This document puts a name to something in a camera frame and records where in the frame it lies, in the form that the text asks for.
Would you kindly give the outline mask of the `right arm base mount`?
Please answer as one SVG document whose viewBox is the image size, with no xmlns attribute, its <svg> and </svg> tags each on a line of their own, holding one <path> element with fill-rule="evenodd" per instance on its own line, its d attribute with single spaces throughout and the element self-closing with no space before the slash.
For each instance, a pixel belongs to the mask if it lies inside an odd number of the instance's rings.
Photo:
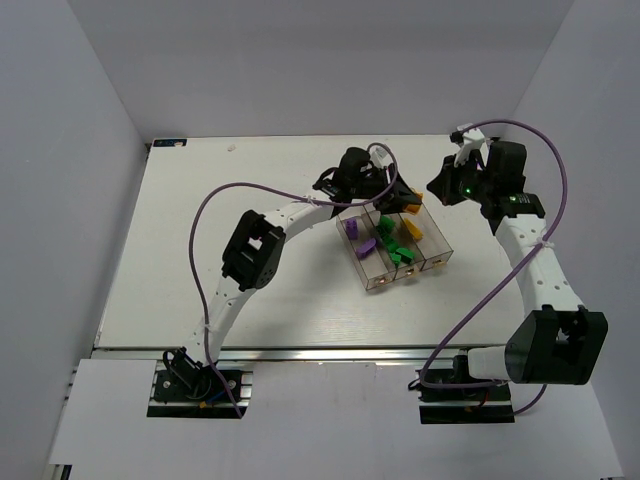
<svg viewBox="0 0 640 480">
<path fill-rule="evenodd" d="M 506 384 L 479 389 L 428 389 L 412 380 L 418 394 L 423 425 L 479 425 L 515 422 L 511 392 Z"/>
</svg>

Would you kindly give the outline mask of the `green lego brick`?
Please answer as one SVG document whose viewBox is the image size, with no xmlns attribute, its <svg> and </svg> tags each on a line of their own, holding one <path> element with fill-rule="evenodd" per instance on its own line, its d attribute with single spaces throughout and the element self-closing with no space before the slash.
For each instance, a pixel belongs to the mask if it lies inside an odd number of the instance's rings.
<svg viewBox="0 0 640 480">
<path fill-rule="evenodd" d="M 401 256 L 399 254 L 397 254 L 397 253 L 390 253 L 389 256 L 390 256 L 390 259 L 391 259 L 392 263 L 395 266 L 399 266 L 400 263 L 402 262 Z"/>
<path fill-rule="evenodd" d="M 411 264 L 415 259 L 415 254 L 408 248 L 399 247 L 395 254 L 399 256 L 400 261 L 405 264 Z"/>
<path fill-rule="evenodd" d="M 382 215 L 376 225 L 378 234 L 383 236 L 390 236 L 395 228 L 395 222 L 388 216 Z"/>
<path fill-rule="evenodd" d="M 382 242 L 389 253 L 395 253 L 399 248 L 399 244 L 390 236 L 384 236 Z"/>
</svg>

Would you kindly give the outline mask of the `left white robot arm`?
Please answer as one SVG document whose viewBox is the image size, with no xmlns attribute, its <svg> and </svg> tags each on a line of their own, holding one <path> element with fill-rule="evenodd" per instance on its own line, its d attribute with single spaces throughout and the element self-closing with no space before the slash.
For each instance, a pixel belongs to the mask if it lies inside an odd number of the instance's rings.
<svg viewBox="0 0 640 480">
<path fill-rule="evenodd" d="M 194 360 L 187 347 L 167 350 L 162 361 L 186 396 L 205 401 L 217 394 L 233 395 L 217 368 L 222 344 L 246 302 L 275 277 L 287 241 L 338 216 L 352 207 L 373 206 L 383 214 L 418 207 L 421 197 L 402 179 L 397 162 L 375 163 L 374 156 L 388 148 L 378 142 L 367 148 L 350 147 L 340 163 L 321 173 L 310 192 L 283 192 L 289 204 L 263 214 L 246 211 L 239 219 L 223 253 L 219 282 L 206 295 L 195 261 L 198 226 L 189 231 L 188 260 L 202 307 L 202 327 L 195 334 L 204 353 Z"/>
</svg>

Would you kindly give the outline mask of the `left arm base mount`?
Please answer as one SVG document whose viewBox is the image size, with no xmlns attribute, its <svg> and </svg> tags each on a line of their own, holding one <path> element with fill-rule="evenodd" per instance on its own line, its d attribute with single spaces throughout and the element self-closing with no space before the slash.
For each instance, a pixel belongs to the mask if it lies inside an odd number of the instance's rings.
<svg viewBox="0 0 640 480">
<path fill-rule="evenodd" d="M 210 366 L 182 347 L 163 352 L 152 383 L 147 417 L 156 419 L 239 420 L 248 409 L 250 372 L 221 370 L 230 393 Z"/>
</svg>

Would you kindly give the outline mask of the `orange long lego brick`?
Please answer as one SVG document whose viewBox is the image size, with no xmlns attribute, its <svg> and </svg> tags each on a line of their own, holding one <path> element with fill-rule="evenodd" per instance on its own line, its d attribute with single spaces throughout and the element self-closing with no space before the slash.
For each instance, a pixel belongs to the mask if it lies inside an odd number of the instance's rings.
<svg viewBox="0 0 640 480">
<path fill-rule="evenodd" d="M 409 218 L 404 218 L 403 223 L 414 241 L 418 242 L 424 238 L 423 231 Z"/>
</svg>

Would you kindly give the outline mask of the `purple square lego brick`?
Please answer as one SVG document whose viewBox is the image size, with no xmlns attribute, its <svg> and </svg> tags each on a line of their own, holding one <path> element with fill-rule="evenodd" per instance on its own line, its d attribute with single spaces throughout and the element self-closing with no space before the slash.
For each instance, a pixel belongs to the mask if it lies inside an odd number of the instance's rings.
<svg viewBox="0 0 640 480">
<path fill-rule="evenodd" d="M 344 221 L 344 229 L 350 240 L 357 240 L 359 238 L 359 227 L 356 217 L 346 219 Z"/>
</svg>

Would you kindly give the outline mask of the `purple curved lego brick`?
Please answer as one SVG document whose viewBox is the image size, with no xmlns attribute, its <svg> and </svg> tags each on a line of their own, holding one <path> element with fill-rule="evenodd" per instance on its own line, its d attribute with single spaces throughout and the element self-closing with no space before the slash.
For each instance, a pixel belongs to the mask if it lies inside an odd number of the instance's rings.
<svg viewBox="0 0 640 480">
<path fill-rule="evenodd" d="M 355 249 L 355 254 L 358 259 L 364 259 L 376 250 L 377 241 L 375 238 L 369 238 L 360 246 Z"/>
</svg>

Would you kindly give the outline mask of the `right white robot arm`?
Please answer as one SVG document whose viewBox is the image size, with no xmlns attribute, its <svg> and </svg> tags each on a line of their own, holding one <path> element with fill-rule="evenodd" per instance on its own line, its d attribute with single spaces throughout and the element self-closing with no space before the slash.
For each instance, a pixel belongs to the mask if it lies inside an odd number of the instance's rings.
<svg viewBox="0 0 640 480">
<path fill-rule="evenodd" d="M 462 363 L 464 380 L 517 384 L 584 385 L 594 370 L 608 323 L 587 309 L 570 286 L 554 248 L 538 196 L 524 190 L 524 145 L 498 141 L 483 157 L 469 152 L 458 162 L 444 158 L 427 185 L 443 205 L 466 200 L 479 204 L 492 234 L 515 270 L 524 320 L 497 347 L 469 349 Z"/>
</svg>

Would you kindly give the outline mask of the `yellow orange flower lego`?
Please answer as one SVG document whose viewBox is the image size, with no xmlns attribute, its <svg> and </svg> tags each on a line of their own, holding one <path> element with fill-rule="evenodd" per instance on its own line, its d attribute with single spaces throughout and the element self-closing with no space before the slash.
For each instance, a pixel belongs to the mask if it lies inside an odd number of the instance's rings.
<svg viewBox="0 0 640 480">
<path fill-rule="evenodd" d="M 414 196 L 419 200 L 419 202 L 407 204 L 404 207 L 403 211 L 406 213 L 410 213 L 412 215 L 416 215 L 422 207 L 423 193 L 420 191 L 413 191 L 413 193 L 414 193 Z"/>
</svg>

